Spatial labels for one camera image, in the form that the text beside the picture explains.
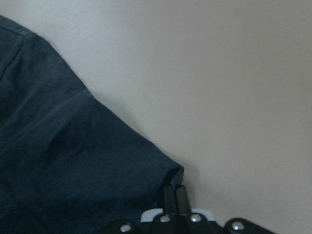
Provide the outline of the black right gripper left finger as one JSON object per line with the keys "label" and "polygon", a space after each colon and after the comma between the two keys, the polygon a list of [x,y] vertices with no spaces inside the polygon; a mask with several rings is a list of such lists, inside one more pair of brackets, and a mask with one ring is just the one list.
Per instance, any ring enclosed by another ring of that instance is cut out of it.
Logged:
{"label": "black right gripper left finger", "polygon": [[176,214],[176,198],[171,185],[165,185],[163,188],[164,195],[164,212],[165,214]]}

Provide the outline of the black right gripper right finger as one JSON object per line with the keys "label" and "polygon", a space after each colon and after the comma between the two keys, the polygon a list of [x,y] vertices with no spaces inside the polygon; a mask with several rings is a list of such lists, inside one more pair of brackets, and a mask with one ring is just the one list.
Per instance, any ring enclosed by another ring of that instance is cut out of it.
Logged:
{"label": "black right gripper right finger", "polygon": [[192,212],[186,187],[178,185],[175,190],[177,210],[180,215],[186,215]]}

